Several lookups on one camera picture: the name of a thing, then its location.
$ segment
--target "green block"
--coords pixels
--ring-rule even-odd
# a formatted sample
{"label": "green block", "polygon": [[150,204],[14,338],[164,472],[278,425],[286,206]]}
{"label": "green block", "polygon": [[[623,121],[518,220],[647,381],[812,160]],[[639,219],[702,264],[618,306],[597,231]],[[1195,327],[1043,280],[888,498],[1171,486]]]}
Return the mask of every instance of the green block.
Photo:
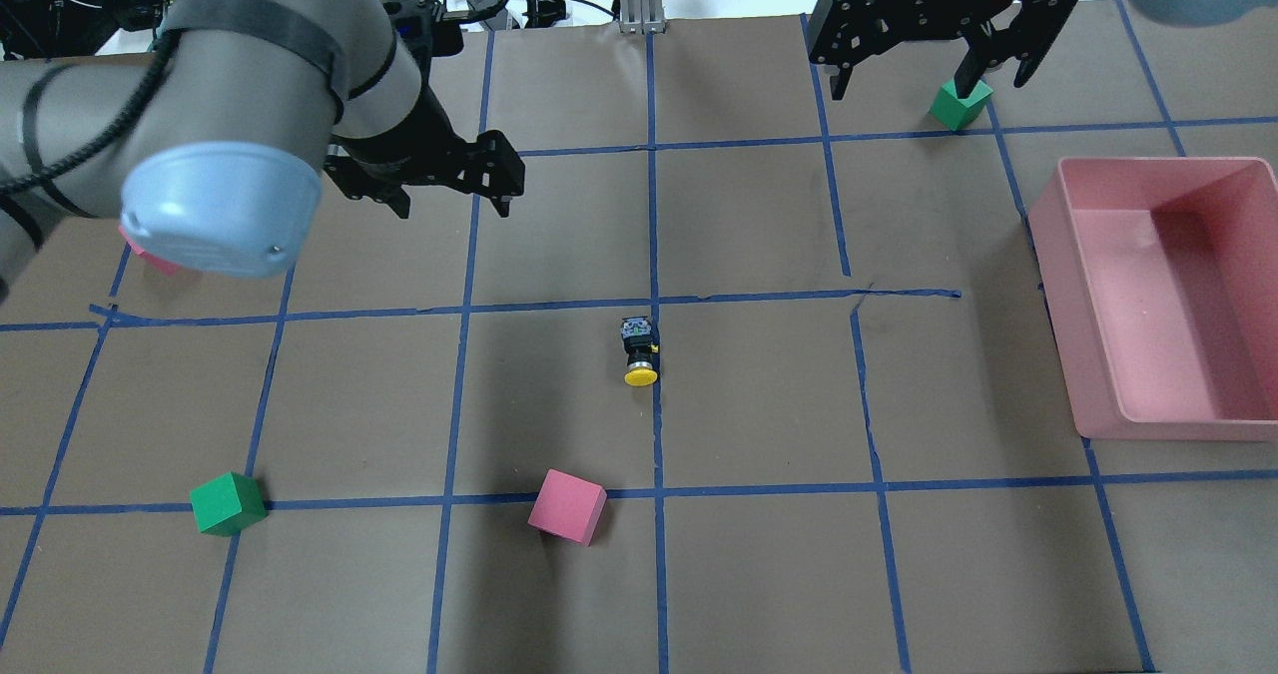
{"label": "green block", "polygon": [[229,537],[266,519],[257,482],[235,472],[190,490],[190,509],[199,531],[219,537]]}
{"label": "green block", "polygon": [[941,86],[941,92],[932,101],[932,116],[941,120],[941,124],[953,132],[958,132],[971,124],[985,109],[985,102],[994,91],[988,84],[976,81],[976,87],[967,97],[958,97],[955,91],[955,82],[950,81]]}

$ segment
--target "small black and yellow object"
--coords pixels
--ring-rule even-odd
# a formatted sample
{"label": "small black and yellow object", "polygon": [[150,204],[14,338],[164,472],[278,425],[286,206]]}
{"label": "small black and yellow object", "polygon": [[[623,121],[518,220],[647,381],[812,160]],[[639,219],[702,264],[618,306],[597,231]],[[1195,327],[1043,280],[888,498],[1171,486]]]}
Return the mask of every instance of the small black and yellow object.
{"label": "small black and yellow object", "polygon": [[621,344],[626,348],[626,384],[645,388],[657,381],[657,326],[649,317],[621,320]]}

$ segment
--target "pink cube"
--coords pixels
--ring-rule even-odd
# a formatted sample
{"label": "pink cube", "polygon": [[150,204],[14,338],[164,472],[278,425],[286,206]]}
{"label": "pink cube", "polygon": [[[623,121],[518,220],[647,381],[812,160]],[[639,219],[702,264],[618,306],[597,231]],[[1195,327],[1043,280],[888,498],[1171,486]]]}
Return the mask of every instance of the pink cube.
{"label": "pink cube", "polygon": [[1079,434],[1278,440],[1278,179],[1066,159],[1030,210]]}
{"label": "pink cube", "polygon": [[599,523],[603,501],[608,494],[603,487],[565,474],[557,469],[546,473],[542,491],[528,523],[543,532],[590,546],[594,524]]}
{"label": "pink cube", "polygon": [[156,270],[160,270],[165,275],[173,275],[178,270],[181,270],[181,265],[178,265],[176,262],[169,262],[162,257],[156,257],[155,255],[151,255],[150,252],[143,249],[141,244],[133,242],[133,238],[130,238],[129,234],[124,231],[124,225],[120,225],[119,230],[120,234],[124,235],[124,242],[129,243],[129,249],[133,251],[133,255],[137,255],[138,257],[146,260]]}

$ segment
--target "blue joint cap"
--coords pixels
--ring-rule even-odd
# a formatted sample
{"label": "blue joint cap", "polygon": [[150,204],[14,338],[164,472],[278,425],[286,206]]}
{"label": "blue joint cap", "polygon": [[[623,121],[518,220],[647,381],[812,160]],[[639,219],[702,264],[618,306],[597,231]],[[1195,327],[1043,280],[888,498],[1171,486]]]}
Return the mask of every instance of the blue joint cap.
{"label": "blue joint cap", "polygon": [[183,267],[268,278],[296,261],[320,193],[320,174],[296,155],[196,142],[129,173],[120,224],[143,249]]}

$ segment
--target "pink tray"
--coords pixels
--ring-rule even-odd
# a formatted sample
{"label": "pink tray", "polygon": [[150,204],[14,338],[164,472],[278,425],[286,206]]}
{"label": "pink tray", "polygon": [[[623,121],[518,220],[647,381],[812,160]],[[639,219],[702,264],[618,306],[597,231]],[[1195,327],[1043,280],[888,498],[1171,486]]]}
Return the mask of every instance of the pink tray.
{"label": "pink tray", "polygon": [[1030,226],[1079,434],[1278,439],[1264,160],[1062,160]]}

